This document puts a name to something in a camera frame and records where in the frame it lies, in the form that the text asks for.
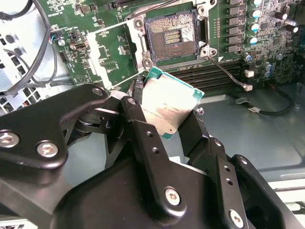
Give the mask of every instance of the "white connector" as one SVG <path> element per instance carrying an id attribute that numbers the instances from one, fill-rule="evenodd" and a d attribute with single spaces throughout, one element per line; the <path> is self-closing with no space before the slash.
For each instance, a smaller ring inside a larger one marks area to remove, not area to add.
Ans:
<path id="1" fill-rule="evenodd" d="M 245 84 L 244 90 L 245 90 L 246 92 L 252 91 L 252 90 L 253 90 L 253 86 L 252 86 L 252 85 Z"/>
<path id="2" fill-rule="evenodd" d="M 244 74 L 247 78 L 254 77 L 254 71 L 245 70 Z"/>

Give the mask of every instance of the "motherboard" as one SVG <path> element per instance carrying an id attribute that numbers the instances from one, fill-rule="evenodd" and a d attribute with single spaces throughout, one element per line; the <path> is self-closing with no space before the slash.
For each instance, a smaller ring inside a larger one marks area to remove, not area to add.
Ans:
<path id="1" fill-rule="evenodd" d="M 75 85 L 127 91 L 156 66 L 208 93 L 298 80 L 305 4 L 297 0 L 41 1 Z"/>

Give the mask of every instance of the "capacitor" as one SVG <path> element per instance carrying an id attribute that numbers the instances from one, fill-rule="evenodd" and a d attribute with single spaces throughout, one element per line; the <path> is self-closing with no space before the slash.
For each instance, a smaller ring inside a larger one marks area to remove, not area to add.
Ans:
<path id="1" fill-rule="evenodd" d="M 252 22 L 252 23 L 249 24 L 248 29 L 250 31 L 256 32 L 259 29 L 259 25 L 254 23 L 254 22 Z"/>
<path id="2" fill-rule="evenodd" d="M 264 63 L 263 68 L 265 68 L 266 71 L 272 70 L 272 65 L 269 62 Z"/>
<path id="3" fill-rule="evenodd" d="M 283 54 L 278 54 L 276 57 L 275 57 L 275 59 L 277 60 L 277 61 L 281 61 L 282 59 L 283 59 Z"/>
<path id="4" fill-rule="evenodd" d="M 253 6 L 259 6 L 263 0 L 250 0 L 250 4 Z"/>
<path id="5" fill-rule="evenodd" d="M 296 33 L 299 31 L 299 28 L 294 26 L 294 25 L 286 25 L 285 26 L 285 29 L 289 32 L 293 32 L 293 33 Z"/>
<path id="6" fill-rule="evenodd" d="M 252 56 L 250 56 L 250 54 L 246 52 L 244 54 L 244 60 L 250 62 L 252 60 Z"/>
<path id="7" fill-rule="evenodd" d="M 268 78 L 268 77 L 271 76 L 271 72 L 270 72 L 270 71 L 263 70 L 262 75 L 263 75 L 264 77 Z"/>
<path id="8" fill-rule="evenodd" d="M 289 12 L 290 12 L 290 6 L 285 6 L 284 7 L 284 13 L 289 15 Z"/>
<path id="9" fill-rule="evenodd" d="M 274 17 L 280 20 L 286 20 L 288 18 L 288 15 L 286 13 L 277 12 L 275 13 Z"/>
<path id="10" fill-rule="evenodd" d="M 252 11 L 250 11 L 249 16 L 251 18 L 259 18 L 259 16 L 261 16 L 261 11 L 260 10 L 252 10 Z"/>
<path id="11" fill-rule="evenodd" d="M 254 36 L 250 36 L 250 37 L 248 37 L 247 42 L 249 44 L 256 44 L 257 43 L 257 38 L 254 37 Z"/>

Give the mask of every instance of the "silver screw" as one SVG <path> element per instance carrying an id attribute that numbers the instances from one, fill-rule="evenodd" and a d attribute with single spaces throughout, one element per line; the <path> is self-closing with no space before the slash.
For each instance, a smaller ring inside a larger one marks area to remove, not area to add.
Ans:
<path id="1" fill-rule="evenodd" d="M 180 204 L 180 196 L 178 194 L 178 192 L 172 188 L 167 188 L 165 190 L 165 196 L 167 201 L 171 204 L 171 205 L 178 205 Z"/>
<path id="2" fill-rule="evenodd" d="M 137 28 L 142 27 L 142 26 L 143 26 L 142 21 L 141 21 L 141 20 L 136 20 L 136 22 L 135 22 L 135 26 L 136 26 Z"/>
<path id="3" fill-rule="evenodd" d="M 204 7 L 203 7 L 203 6 L 200 6 L 200 7 L 198 8 L 198 13 L 199 13 L 199 14 L 203 14 L 203 13 L 204 13 Z"/>
<path id="4" fill-rule="evenodd" d="M 246 165 L 248 164 L 248 162 L 246 161 L 246 159 L 244 159 L 242 156 L 240 157 L 240 160 Z"/>
<path id="5" fill-rule="evenodd" d="M 220 141 L 218 141 L 217 139 L 214 139 L 214 141 L 215 141 L 216 145 L 221 146 Z"/>
<path id="6" fill-rule="evenodd" d="M 59 46 L 63 47 L 63 46 L 65 46 L 65 44 L 66 44 L 66 42 L 63 39 L 58 40 L 58 45 Z"/>
<path id="7" fill-rule="evenodd" d="M 53 157 L 58 153 L 58 147 L 52 142 L 43 142 L 37 146 L 37 153 L 44 157 Z"/>
<path id="8" fill-rule="evenodd" d="M 201 50 L 200 50 L 200 55 L 201 55 L 201 56 L 206 55 L 206 50 L 205 50 L 205 49 L 201 49 Z"/>
<path id="9" fill-rule="evenodd" d="M 240 217 L 240 215 L 234 211 L 230 210 L 229 215 L 233 223 L 238 227 L 238 228 L 243 228 L 244 227 L 244 222 L 243 219 Z"/>
<path id="10" fill-rule="evenodd" d="M 132 99 L 132 98 L 128 98 L 127 101 L 129 103 L 131 103 L 132 105 L 136 105 L 137 104 L 136 101 L 134 99 Z"/>
<path id="11" fill-rule="evenodd" d="M 12 132 L 0 133 L 0 147 L 12 148 L 19 143 L 18 135 Z"/>
<path id="12" fill-rule="evenodd" d="M 103 95 L 102 90 L 99 88 L 93 88 L 92 91 L 93 91 L 93 93 L 95 93 L 97 95 Z"/>

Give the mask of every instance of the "electrolytic capacitor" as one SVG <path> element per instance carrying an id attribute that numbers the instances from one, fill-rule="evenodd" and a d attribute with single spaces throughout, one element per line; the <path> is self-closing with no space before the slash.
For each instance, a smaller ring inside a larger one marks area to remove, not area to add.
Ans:
<path id="1" fill-rule="evenodd" d="M 262 75 L 263 75 L 264 77 L 268 78 L 268 77 L 271 76 L 271 72 L 270 72 L 270 71 L 263 70 Z"/>
<path id="2" fill-rule="evenodd" d="M 252 10 L 252 11 L 250 11 L 249 16 L 251 18 L 259 18 L 259 16 L 261 16 L 261 11 L 260 10 Z"/>
<path id="3" fill-rule="evenodd" d="M 286 20 L 288 18 L 288 15 L 286 13 L 277 12 L 275 13 L 274 17 L 280 20 Z"/>
<path id="4" fill-rule="evenodd" d="M 244 54 L 244 60 L 250 62 L 252 60 L 252 56 L 250 56 L 250 54 L 246 52 Z"/>
<path id="5" fill-rule="evenodd" d="M 250 0 L 250 4 L 253 6 L 259 6 L 263 0 Z"/>
<path id="6" fill-rule="evenodd" d="M 285 26 L 285 29 L 289 32 L 293 32 L 293 33 L 296 33 L 299 31 L 299 28 L 294 26 L 294 25 L 286 25 Z"/>
<path id="7" fill-rule="evenodd" d="M 252 23 L 249 24 L 248 29 L 250 31 L 256 32 L 259 29 L 259 25 L 254 23 L 254 22 L 252 22 Z"/>
<path id="8" fill-rule="evenodd" d="M 257 43 L 257 38 L 254 37 L 254 36 L 250 36 L 250 37 L 248 37 L 247 42 L 249 44 L 256 44 Z"/>
<path id="9" fill-rule="evenodd" d="M 269 62 L 264 63 L 263 68 L 265 68 L 266 71 L 272 70 L 272 65 Z"/>

